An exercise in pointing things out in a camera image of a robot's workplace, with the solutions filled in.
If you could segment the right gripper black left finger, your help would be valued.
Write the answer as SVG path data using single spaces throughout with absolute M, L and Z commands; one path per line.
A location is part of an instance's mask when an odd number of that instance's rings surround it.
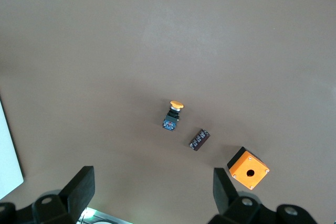
M 76 223 L 95 194 L 93 166 L 84 166 L 57 194 L 48 193 L 16 209 L 1 203 L 1 223 Z

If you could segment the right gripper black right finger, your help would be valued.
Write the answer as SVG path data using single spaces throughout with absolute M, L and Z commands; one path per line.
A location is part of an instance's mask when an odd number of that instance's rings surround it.
M 213 197 L 218 214 L 209 223 L 316 223 L 299 206 L 283 204 L 272 211 L 254 194 L 239 194 L 223 168 L 214 168 Z

